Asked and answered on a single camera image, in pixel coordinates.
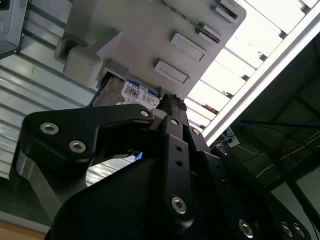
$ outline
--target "bolt hole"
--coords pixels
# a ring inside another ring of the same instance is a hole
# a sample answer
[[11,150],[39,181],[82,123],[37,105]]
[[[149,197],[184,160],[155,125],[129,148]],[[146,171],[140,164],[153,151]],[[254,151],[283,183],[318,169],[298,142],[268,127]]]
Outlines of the bolt hole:
[[182,209],[183,208],[183,204],[180,202],[180,200],[175,200],[174,203],[175,203],[175,205],[176,205],[176,207],[178,209]]
[[176,160],[175,164],[177,164],[179,167],[182,167],[184,165],[180,160]]
[[75,144],[73,144],[73,148],[77,149],[77,150],[81,150],[82,146],[80,144],[78,144],[78,143],[75,143]]
[[179,152],[182,152],[182,148],[180,146],[175,146],[175,149],[177,149]]
[[222,179],[221,182],[226,188],[230,187],[229,183],[226,180]]
[[47,131],[50,131],[50,132],[52,132],[52,131],[55,130],[55,128],[54,128],[53,126],[51,126],[51,125],[46,125],[46,126],[44,127],[44,129],[47,130]]

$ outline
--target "screw head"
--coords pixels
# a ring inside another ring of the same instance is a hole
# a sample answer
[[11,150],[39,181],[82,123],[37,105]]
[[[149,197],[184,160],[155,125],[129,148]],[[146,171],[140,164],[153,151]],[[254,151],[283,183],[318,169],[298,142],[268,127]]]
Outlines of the screw head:
[[284,232],[290,237],[293,238],[294,237],[294,233],[291,231],[291,229],[288,227],[288,225],[285,222],[281,223],[282,229],[284,230]]
[[239,228],[248,239],[254,238],[254,232],[245,220],[239,219]]
[[149,117],[149,113],[147,113],[146,111],[141,110],[140,113],[145,117]]
[[192,129],[192,132],[193,132],[195,135],[198,135],[198,136],[201,134],[200,131],[199,131],[198,129],[195,129],[195,128]]
[[72,152],[79,154],[83,153],[87,149],[86,145],[80,140],[71,141],[69,143],[69,148]]
[[52,122],[44,122],[40,125],[40,130],[44,134],[55,135],[59,132],[59,127]]
[[175,120],[174,118],[171,118],[170,121],[174,124],[174,125],[178,125],[179,122],[177,120]]
[[220,147],[220,152],[223,154],[223,155],[225,155],[225,156],[227,156],[228,155],[228,153],[227,153],[227,151],[225,150],[225,148],[224,147]]
[[305,232],[302,230],[302,228],[298,225],[298,223],[293,224],[294,229],[298,232],[298,234],[300,234],[301,237],[305,238],[306,234]]
[[178,214],[185,214],[187,212],[187,205],[182,198],[174,196],[171,200],[172,207]]

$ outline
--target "wall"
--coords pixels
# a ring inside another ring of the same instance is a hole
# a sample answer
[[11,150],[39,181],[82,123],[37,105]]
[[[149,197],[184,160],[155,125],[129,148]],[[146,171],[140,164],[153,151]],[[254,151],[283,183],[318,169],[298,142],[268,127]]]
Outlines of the wall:
[[[299,187],[304,194],[309,198],[314,208],[320,213],[320,167],[315,171],[310,172],[306,176],[297,181]],[[272,191],[273,195],[308,229],[311,238],[316,240],[315,231],[286,183],[283,183]]]

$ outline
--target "wooden surface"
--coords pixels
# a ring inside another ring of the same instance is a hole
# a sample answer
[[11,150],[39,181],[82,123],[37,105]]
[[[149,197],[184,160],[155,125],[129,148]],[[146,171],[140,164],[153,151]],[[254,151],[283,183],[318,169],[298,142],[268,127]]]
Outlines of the wooden surface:
[[0,222],[0,239],[1,240],[43,240],[43,233],[19,227],[16,225]]

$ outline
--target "blue label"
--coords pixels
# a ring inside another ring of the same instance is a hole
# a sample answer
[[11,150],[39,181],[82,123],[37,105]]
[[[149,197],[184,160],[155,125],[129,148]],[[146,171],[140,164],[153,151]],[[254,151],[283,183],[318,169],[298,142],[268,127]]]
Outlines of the blue label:
[[155,97],[158,97],[158,95],[157,95],[154,91],[148,89],[148,88],[145,87],[145,86],[142,86],[140,83],[135,82],[135,81],[128,81],[128,82],[131,83],[131,84],[133,84],[133,85],[135,85],[135,86],[137,86],[138,88],[143,89],[144,91],[148,92],[149,94],[151,94],[151,95],[153,95],[153,96],[155,96]]

